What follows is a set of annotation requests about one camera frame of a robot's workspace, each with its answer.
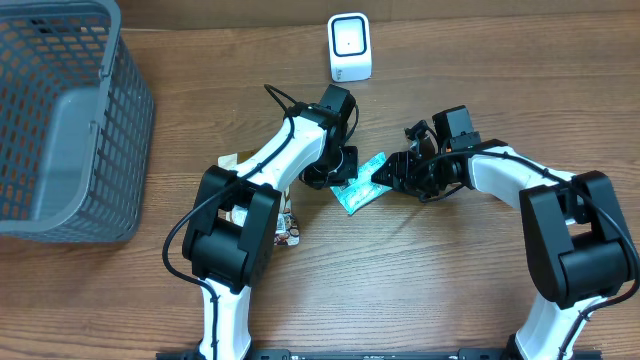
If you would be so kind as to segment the white brown snack bag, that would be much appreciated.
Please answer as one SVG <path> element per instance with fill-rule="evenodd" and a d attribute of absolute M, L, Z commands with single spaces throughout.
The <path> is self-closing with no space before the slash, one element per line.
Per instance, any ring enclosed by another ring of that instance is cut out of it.
<path fill-rule="evenodd" d="M 218 166 L 226 170 L 234 169 L 238 164 L 248 160 L 256 153 L 256 150 L 250 150 L 240 153 L 220 156 L 218 158 Z M 235 206 L 231 211 L 224 213 L 227 221 L 236 225 L 243 226 L 248 211 L 243 207 Z M 275 230 L 274 245 L 275 246 L 297 246 L 300 242 L 300 229 L 297 219 L 292 211 L 291 191 L 287 187 L 281 196 L 280 210 L 277 218 Z"/>

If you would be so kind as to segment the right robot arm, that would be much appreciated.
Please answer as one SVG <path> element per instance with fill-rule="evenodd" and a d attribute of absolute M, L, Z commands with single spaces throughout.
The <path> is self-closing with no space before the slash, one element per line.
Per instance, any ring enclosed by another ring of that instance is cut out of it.
<path fill-rule="evenodd" d="M 493 358 L 578 358 L 573 346 L 592 314 L 639 290 L 639 253 L 610 179 L 554 170 L 503 141 L 482 140 L 465 106 L 420 121 L 405 136 L 408 150 L 390 155 L 372 182 L 424 204 L 468 188 L 520 212 L 537 295 Z"/>

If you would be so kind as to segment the teal wet wipes pack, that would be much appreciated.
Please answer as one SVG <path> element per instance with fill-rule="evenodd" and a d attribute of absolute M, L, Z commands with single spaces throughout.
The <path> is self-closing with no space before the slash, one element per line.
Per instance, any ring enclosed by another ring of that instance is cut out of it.
<path fill-rule="evenodd" d="M 343 186 L 331 187 L 331 191 L 349 216 L 391 190 L 389 186 L 371 181 L 372 174 L 380 169 L 386 159 L 384 152 L 378 153 L 358 168 L 356 179 L 349 179 Z"/>

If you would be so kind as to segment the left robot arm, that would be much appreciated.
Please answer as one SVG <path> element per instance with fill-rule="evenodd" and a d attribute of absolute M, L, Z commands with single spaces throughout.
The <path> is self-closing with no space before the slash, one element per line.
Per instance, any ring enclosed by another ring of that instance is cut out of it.
<path fill-rule="evenodd" d="M 200 287 L 204 304 L 203 337 L 183 358 L 248 354 L 251 289 L 271 258 L 283 195 L 295 180 L 323 189 L 356 178 L 357 149 L 347 142 L 357 114 L 350 91 L 330 85 L 319 102 L 285 108 L 281 129 L 247 160 L 203 174 L 193 209 L 178 223 L 192 267 L 186 279 Z"/>

